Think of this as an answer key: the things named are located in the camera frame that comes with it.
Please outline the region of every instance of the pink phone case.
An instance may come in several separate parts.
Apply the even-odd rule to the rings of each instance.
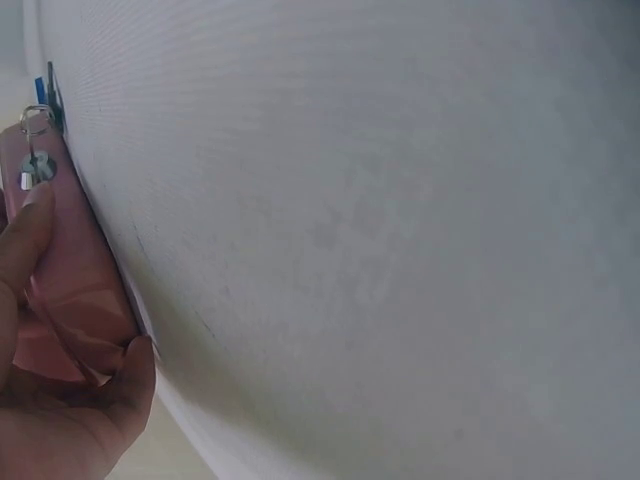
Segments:
[[[30,125],[46,128],[44,114]],[[57,167],[50,180],[56,196],[51,243],[26,296],[30,314],[21,322],[14,363],[52,378],[104,383],[119,368],[124,349],[138,335],[120,274],[82,190],[66,145],[50,128],[33,138]],[[29,147],[20,124],[0,134],[0,167],[7,218],[20,211],[20,185]]]

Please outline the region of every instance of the white surface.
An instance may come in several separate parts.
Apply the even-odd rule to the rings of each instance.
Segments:
[[[220,478],[637,475],[638,8],[43,5]]]
[[[33,98],[33,81],[27,75],[20,0],[0,4],[0,125],[18,121]]]

